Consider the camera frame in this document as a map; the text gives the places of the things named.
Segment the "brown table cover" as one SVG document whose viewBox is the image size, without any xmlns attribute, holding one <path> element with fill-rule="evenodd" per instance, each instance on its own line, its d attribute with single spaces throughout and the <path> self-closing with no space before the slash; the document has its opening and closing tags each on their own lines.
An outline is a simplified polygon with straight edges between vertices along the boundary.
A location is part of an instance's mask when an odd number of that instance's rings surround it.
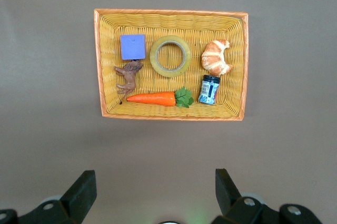
<svg viewBox="0 0 337 224">
<path fill-rule="evenodd" d="M 103 117 L 96 8 L 247 12 L 244 119 Z M 337 0 L 0 0 L 0 209 L 27 213 L 93 169 L 83 224 L 209 224 L 218 168 L 337 224 Z"/>
</svg>

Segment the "orange flat wicker tray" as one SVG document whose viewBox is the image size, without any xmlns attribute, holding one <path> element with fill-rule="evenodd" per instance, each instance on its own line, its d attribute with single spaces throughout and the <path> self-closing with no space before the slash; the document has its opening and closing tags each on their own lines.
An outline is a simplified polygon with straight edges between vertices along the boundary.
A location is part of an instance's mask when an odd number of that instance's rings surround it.
<svg viewBox="0 0 337 224">
<path fill-rule="evenodd" d="M 246 12 L 193 11 L 163 9 L 96 9 L 94 11 L 95 47 L 101 110 L 105 117 L 145 120 L 240 121 L 244 118 L 248 64 L 249 15 Z M 232 70 L 221 77 L 213 105 L 195 101 L 189 108 L 130 103 L 122 100 L 118 85 L 124 83 L 115 68 L 123 67 L 122 35 L 144 34 L 146 48 L 159 38 L 175 35 L 191 49 L 191 64 L 177 77 L 164 77 L 151 66 L 148 58 L 137 73 L 135 94 L 176 91 L 182 87 L 197 99 L 206 70 L 201 56 L 206 45 L 226 39 L 230 48 L 225 61 Z"/>
</svg>

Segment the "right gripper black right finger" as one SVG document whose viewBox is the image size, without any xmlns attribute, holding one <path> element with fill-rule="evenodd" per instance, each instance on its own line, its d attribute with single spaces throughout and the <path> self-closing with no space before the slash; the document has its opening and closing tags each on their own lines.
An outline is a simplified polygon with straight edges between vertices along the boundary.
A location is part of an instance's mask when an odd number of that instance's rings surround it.
<svg viewBox="0 0 337 224">
<path fill-rule="evenodd" d="M 215 171 L 215 194 L 221 215 L 212 224 L 279 224 L 279 213 L 251 196 L 241 196 L 226 169 Z"/>
</svg>

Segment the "purple foam cube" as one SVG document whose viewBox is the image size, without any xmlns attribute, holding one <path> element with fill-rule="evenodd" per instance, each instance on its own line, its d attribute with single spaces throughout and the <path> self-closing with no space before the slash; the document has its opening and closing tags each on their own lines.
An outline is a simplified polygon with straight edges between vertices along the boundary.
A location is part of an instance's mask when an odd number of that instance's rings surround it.
<svg viewBox="0 0 337 224">
<path fill-rule="evenodd" d="M 145 59 L 145 35 L 121 35 L 121 54 L 122 60 Z"/>
</svg>

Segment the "brown toy lion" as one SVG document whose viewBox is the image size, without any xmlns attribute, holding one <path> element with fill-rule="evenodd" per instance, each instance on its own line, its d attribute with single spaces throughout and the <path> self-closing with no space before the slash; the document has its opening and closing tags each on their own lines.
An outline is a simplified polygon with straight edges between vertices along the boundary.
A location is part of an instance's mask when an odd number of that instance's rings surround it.
<svg viewBox="0 0 337 224">
<path fill-rule="evenodd" d="M 143 63 L 139 60 L 132 60 L 123 67 L 114 66 L 114 70 L 118 76 L 122 76 L 125 79 L 124 84 L 116 83 L 116 87 L 119 88 L 118 94 L 123 94 L 120 99 L 120 104 L 136 88 L 136 74 L 142 69 Z"/>
</svg>

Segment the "toy croissant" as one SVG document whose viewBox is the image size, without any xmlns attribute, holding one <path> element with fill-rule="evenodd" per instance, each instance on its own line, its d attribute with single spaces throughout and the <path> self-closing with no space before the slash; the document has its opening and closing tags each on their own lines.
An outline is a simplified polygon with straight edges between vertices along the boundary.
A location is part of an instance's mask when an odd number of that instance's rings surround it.
<svg viewBox="0 0 337 224">
<path fill-rule="evenodd" d="M 229 73 L 233 66 L 225 61 L 225 50 L 230 48 L 230 42 L 225 39 L 213 40 L 205 48 L 201 63 L 210 75 L 220 77 Z"/>
</svg>

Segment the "small blue can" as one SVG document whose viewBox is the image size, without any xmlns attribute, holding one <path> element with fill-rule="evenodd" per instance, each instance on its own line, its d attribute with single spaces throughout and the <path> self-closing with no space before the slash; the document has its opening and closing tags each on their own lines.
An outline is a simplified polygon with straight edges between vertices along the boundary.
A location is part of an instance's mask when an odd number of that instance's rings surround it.
<svg viewBox="0 0 337 224">
<path fill-rule="evenodd" d="M 204 75 L 198 101 L 204 104 L 214 105 L 219 86 L 219 77 Z"/>
</svg>

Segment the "yellow clear tape roll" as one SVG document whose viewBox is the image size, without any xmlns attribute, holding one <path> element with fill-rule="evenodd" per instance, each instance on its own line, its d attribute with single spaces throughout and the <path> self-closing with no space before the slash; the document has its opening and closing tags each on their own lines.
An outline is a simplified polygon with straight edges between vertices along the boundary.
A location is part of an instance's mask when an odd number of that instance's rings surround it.
<svg viewBox="0 0 337 224">
<path fill-rule="evenodd" d="M 159 54 L 160 49 L 164 45 L 168 45 L 168 44 L 174 44 L 178 46 L 183 53 L 182 63 L 175 69 L 164 68 L 160 64 L 159 59 L 158 59 L 158 54 Z M 159 38 L 157 41 L 153 43 L 151 50 L 150 50 L 150 63 L 153 69 L 158 74 L 164 77 L 168 77 L 168 78 L 177 77 L 185 73 L 191 64 L 191 60 L 192 60 L 192 54 L 191 54 L 191 49 L 188 43 L 184 39 L 178 36 L 175 36 L 175 35 L 168 35 L 168 36 L 163 36 Z"/>
</svg>

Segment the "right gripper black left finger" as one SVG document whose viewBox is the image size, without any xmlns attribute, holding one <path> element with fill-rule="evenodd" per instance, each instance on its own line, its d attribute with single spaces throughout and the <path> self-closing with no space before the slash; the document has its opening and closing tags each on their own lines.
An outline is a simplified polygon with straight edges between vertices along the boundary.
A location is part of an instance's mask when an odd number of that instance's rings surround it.
<svg viewBox="0 0 337 224">
<path fill-rule="evenodd" d="M 97 197 L 95 171 L 86 170 L 59 200 L 20 216 L 18 224 L 82 224 Z"/>
</svg>

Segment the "orange toy carrot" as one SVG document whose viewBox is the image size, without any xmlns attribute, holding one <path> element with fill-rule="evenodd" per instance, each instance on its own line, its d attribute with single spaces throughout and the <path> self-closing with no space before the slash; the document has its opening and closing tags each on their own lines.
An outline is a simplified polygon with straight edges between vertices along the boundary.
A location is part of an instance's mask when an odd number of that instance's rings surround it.
<svg viewBox="0 0 337 224">
<path fill-rule="evenodd" d="M 182 87 L 176 91 L 136 94 L 128 97 L 126 100 L 134 103 L 177 106 L 185 108 L 189 108 L 194 103 L 192 92 L 185 87 Z"/>
</svg>

